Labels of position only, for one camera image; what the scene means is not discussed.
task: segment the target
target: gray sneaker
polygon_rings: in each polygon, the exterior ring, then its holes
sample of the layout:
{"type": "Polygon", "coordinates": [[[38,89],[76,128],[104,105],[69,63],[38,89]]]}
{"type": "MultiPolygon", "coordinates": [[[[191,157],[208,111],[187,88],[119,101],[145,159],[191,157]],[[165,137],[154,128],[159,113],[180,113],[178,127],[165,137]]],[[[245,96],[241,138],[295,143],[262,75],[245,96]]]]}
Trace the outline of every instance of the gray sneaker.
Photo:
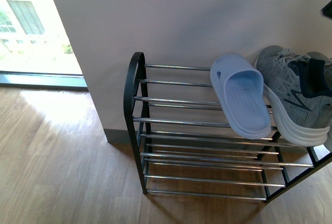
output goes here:
{"type": "MultiPolygon", "coordinates": [[[[328,87],[332,89],[332,60],[319,52],[309,52],[307,55],[309,55],[311,58],[322,60],[325,62],[324,64],[325,81],[328,87]]],[[[327,134],[327,140],[324,143],[324,146],[326,149],[332,152],[332,129],[330,129],[330,131],[327,134]]]]}
{"type": "Polygon", "coordinates": [[[304,146],[323,144],[332,117],[324,62],[271,46],[259,54],[255,66],[263,75],[264,96],[284,138],[304,146]]]}
{"type": "Polygon", "coordinates": [[[316,60],[322,60],[325,62],[324,64],[325,81],[328,87],[332,89],[332,60],[319,52],[309,52],[307,55],[316,60]]]}

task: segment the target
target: shoe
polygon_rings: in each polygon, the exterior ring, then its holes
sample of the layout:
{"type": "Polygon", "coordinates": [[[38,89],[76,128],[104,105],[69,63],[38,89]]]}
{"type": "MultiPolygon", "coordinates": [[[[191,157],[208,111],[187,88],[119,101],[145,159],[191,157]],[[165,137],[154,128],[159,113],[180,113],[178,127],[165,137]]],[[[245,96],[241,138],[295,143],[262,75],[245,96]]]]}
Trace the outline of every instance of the shoe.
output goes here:
{"type": "MultiPolygon", "coordinates": [[[[324,65],[324,78],[327,86],[332,89],[332,60],[321,53],[318,52],[309,52],[307,54],[311,58],[322,60],[325,62],[324,65]]],[[[332,130],[327,133],[327,140],[324,143],[326,149],[332,152],[332,130]]]]}
{"type": "Polygon", "coordinates": [[[303,146],[323,144],[330,129],[326,114],[332,103],[324,62],[271,46],[260,53],[255,66],[263,75],[264,96],[284,138],[303,146]]]}
{"type": "Polygon", "coordinates": [[[210,79],[228,123],[237,134],[248,139],[270,134],[263,76],[243,56],[222,55],[211,66],[210,79]]]}

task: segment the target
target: chrome rod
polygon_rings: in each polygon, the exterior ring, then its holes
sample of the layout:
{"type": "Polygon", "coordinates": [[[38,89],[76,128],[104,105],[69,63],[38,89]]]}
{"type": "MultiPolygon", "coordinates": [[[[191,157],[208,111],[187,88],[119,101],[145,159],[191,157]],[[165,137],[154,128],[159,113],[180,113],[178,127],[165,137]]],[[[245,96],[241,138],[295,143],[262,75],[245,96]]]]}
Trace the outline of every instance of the chrome rod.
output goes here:
{"type": "Polygon", "coordinates": [[[227,166],[206,166],[206,165],[181,164],[181,163],[165,163],[165,162],[149,162],[149,164],[170,165],[170,166],[183,166],[183,167],[194,167],[194,168],[210,168],[210,169],[234,170],[234,171],[256,171],[256,172],[263,171],[263,169],[241,169],[241,168],[227,167],[227,166]]]}
{"type": "Polygon", "coordinates": [[[184,69],[184,70],[197,70],[197,71],[210,71],[209,67],[188,67],[188,66],[171,66],[171,65],[154,65],[154,64],[145,64],[145,67],[184,69]]]}
{"type": "MultiPolygon", "coordinates": [[[[165,131],[152,131],[151,134],[162,134],[162,135],[173,135],[173,136],[184,136],[184,137],[206,137],[206,138],[226,138],[220,135],[214,134],[201,134],[201,133],[184,133],[184,132],[165,132],[165,131]]],[[[227,137],[227,139],[231,140],[247,140],[243,137],[227,137]]],[[[255,140],[262,140],[262,141],[272,141],[271,137],[264,137],[255,140]]]]}
{"type": "Polygon", "coordinates": [[[179,106],[179,105],[165,105],[165,104],[151,104],[151,103],[149,103],[149,106],[169,107],[169,108],[181,108],[181,109],[197,109],[197,110],[222,111],[221,108],[211,107],[211,106],[179,106]]]}
{"type": "Polygon", "coordinates": [[[206,167],[231,167],[231,168],[240,168],[240,169],[255,169],[255,170],[279,170],[283,168],[274,167],[274,166],[254,166],[254,165],[238,165],[238,164],[228,164],[228,163],[209,163],[209,162],[193,162],[193,161],[184,161],[184,160],[170,160],[170,159],[155,159],[155,158],[145,158],[145,161],[148,162],[165,162],[165,163],[178,163],[178,164],[188,164],[188,165],[202,165],[206,167]]]}
{"type": "Polygon", "coordinates": [[[138,100],[138,101],[193,104],[193,105],[219,106],[220,107],[220,103],[218,101],[182,101],[182,100],[168,100],[168,99],[159,99],[159,98],[151,98],[151,97],[141,97],[141,96],[135,96],[134,99],[138,100]]]}
{"type": "Polygon", "coordinates": [[[184,152],[184,151],[171,151],[171,150],[154,150],[155,153],[174,153],[174,154],[186,154],[186,155],[203,155],[203,156],[217,156],[223,158],[249,158],[255,159],[256,156],[239,156],[239,155],[225,155],[225,154],[212,154],[212,153],[198,153],[198,152],[184,152]]]}
{"type": "Polygon", "coordinates": [[[222,159],[222,158],[205,158],[205,157],[180,156],[180,155],[171,155],[171,154],[154,154],[154,153],[147,153],[147,152],[141,152],[141,156],[142,157],[157,157],[157,158],[193,159],[193,160],[227,162],[227,163],[238,163],[238,164],[262,164],[262,165],[297,166],[297,167],[313,168],[313,164],[305,164],[305,163],[266,162],[266,161],[260,161],[260,160],[253,160],[253,161],[231,160],[231,159],[222,159]]]}
{"type": "Polygon", "coordinates": [[[209,83],[195,83],[195,82],[184,82],[184,81],[163,81],[163,80],[140,79],[139,82],[140,83],[165,84],[165,85],[205,87],[205,88],[212,87],[212,85],[209,83]]]}
{"type": "Polygon", "coordinates": [[[266,201],[266,198],[260,197],[242,197],[240,195],[226,195],[226,194],[205,194],[205,193],[190,193],[190,192],[177,192],[177,191],[164,191],[164,190],[147,190],[148,193],[160,193],[160,194],[178,194],[178,195],[192,195],[196,197],[221,197],[232,199],[245,199],[245,200],[259,200],[266,201]]]}
{"type": "Polygon", "coordinates": [[[220,180],[220,179],[205,179],[205,178],[193,178],[193,177],[179,177],[179,176],[159,176],[159,175],[144,175],[147,178],[157,179],[172,179],[172,180],[184,180],[184,181],[201,181],[205,183],[222,183],[222,184],[235,184],[235,185],[249,185],[249,186],[269,186],[269,187],[281,187],[284,188],[284,184],[267,184],[259,183],[255,181],[232,181],[232,180],[220,180]]]}
{"type": "Polygon", "coordinates": [[[273,151],[261,151],[261,150],[236,150],[236,149],[223,149],[223,148],[209,148],[209,147],[197,147],[197,146],[183,146],[183,145],[160,145],[160,144],[146,144],[152,147],[164,147],[164,148],[178,148],[178,149],[193,149],[193,150],[215,150],[226,152],[238,152],[238,153],[254,153],[254,154],[269,154],[278,155],[278,152],[273,151]]]}
{"type": "Polygon", "coordinates": [[[165,119],[153,119],[153,118],[133,118],[133,121],[134,122],[145,122],[145,123],[159,123],[159,124],[195,125],[195,126],[199,126],[199,127],[230,128],[228,123],[216,123],[216,122],[165,120],[165,119]]]}
{"type": "Polygon", "coordinates": [[[141,137],[158,138],[158,139],[175,139],[175,140],[186,140],[186,141],[201,141],[201,142],[212,142],[212,143],[225,143],[235,145],[263,145],[263,146],[278,146],[278,147],[299,147],[294,144],[280,144],[273,142],[264,141],[233,141],[227,139],[215,139],[215,138],[199,138],[199,137],[180,137],[180,136],[166,136],[166,135],[153,135],[153,134],[141,134],[141,137]]]}

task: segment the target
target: slipper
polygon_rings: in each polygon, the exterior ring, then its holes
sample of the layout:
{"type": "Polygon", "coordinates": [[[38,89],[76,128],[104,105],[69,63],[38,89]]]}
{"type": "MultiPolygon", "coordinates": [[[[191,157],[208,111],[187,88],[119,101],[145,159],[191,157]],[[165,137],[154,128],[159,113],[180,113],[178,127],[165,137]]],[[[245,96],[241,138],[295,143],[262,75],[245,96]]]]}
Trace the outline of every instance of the slipper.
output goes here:
{"type": "Polygon", "coordinates": [[[230,127],[242,137],[259,139],[271,132],[263,100],[263,76],[239,54],[226,54],[210,69],[214,91],[230,127]]]}

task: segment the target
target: sneaker sole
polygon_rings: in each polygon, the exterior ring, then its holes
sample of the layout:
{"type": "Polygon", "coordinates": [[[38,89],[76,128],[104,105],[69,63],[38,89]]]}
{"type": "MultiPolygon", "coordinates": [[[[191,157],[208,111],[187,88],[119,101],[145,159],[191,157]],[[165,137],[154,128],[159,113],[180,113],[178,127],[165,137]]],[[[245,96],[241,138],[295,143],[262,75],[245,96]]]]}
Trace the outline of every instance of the sneaker sole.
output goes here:
{"type": "Polygon", "coordinates": [[[303,146],[318,146],[325,143],[330,127],[313,129],[297,125],[288,116],[278,96],[265,84],[263,95],[271,103],[274,122],[286,140],[303,146]]]}

